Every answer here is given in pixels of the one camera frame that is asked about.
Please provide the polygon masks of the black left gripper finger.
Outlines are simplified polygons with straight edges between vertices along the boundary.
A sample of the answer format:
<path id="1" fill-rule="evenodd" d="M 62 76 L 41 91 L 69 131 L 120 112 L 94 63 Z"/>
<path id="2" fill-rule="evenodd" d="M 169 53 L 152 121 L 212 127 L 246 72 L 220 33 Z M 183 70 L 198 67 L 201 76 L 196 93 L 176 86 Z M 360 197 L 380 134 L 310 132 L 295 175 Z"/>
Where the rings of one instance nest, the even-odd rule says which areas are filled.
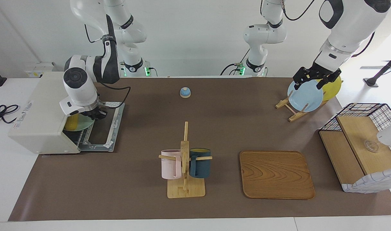
<path id="1" fill-rule="evenodd" d="M 300 86 L 307 80 L 307 71 L 297 71 L 293 76 L 293 80 L 295 83 L 294 89 L 298 90 Z"/>
<path id="2" fill-rule="evenodd" d="M 316 85 L 316 87 L 317 87 L 317 89 L 321 89 L 321 88 L 323 88 L 323 86 L 324 85 L 326 85 L 327 83 L 329 83 L 330 81 L 329 81 L 329 77 L 323 77 L 323 78 L 321 78 L 321 79 L 317 79 L 317 85 Z"/>

